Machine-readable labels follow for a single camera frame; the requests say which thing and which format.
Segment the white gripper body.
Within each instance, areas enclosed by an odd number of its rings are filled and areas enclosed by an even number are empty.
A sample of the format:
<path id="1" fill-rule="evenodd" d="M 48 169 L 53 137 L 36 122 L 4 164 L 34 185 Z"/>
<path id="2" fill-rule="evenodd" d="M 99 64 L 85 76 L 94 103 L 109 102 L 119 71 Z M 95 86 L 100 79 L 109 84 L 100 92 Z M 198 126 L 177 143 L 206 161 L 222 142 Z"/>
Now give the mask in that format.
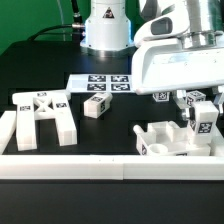
<path id="1" fill-rule="evenodd" d="M 224 32 L 194 33 L 186 16 L 167 14 L 135 34 L 132 88 L 139 95 L 224 85 Z"/>

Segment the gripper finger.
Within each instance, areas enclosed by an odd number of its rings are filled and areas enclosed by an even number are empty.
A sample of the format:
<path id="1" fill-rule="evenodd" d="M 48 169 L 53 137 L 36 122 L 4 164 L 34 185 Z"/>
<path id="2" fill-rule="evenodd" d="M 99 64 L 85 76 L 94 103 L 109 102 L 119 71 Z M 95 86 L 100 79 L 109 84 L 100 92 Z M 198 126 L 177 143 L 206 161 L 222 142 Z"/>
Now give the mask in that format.
<path id="1" fill-rule="evenodd" d="M 221 115 L 224 114 L 224 85 L 217 86 L 213 88 L 214 98 L 214 105 L 219 110 Z"/>
<path id="2" fill-rule="evenodd" d="M 176 105 L 181 111 L 181 117 L 183 119 L 187 118 L 186 114 L 186 109 L 187 109 L 187 104 L 185 101 L 186 98 L 186 91 L 185 90 L 175 90 L 172 93 L 173 100 L 175 101 Z"/>

